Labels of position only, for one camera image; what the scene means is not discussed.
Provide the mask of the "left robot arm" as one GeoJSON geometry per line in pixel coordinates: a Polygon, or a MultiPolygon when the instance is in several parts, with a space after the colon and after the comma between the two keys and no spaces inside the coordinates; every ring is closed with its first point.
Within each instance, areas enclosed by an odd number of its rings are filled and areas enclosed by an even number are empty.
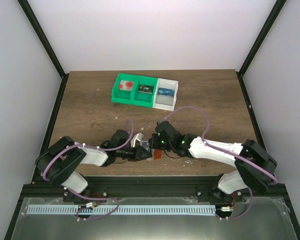
{"type": "Polygon", "coordinates": [[[119,129],[109,140],[93,147],[64,136],[41,153],[35,165],[45,181],[53,186],[68,188],[79,201],[87,202],[92,196],[92,189],[88,181],[76,172],[76,168],[80,164],[107,167],[117,158],[130,162],[150,159],[151,151],[140,144],[142,137],[142,133],[132,135],[119,129]]]}

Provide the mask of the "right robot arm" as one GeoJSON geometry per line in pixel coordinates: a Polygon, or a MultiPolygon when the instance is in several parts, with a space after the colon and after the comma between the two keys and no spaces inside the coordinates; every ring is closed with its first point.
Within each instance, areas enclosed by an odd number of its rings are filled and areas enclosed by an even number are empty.
{"type": "Polygon", "coordinates": [[[264,193],[278,182],[277,162],[252,139],[244,143],[212,141],[195,134],[181,134],[168,121],[162,121],[157,124],[149,144],[152,149],[172,151],[179,157],[207,159],[235,168],[231,173],[222,174],[212,188],[213,198],[219,202],[246,188],[264,193]]]}

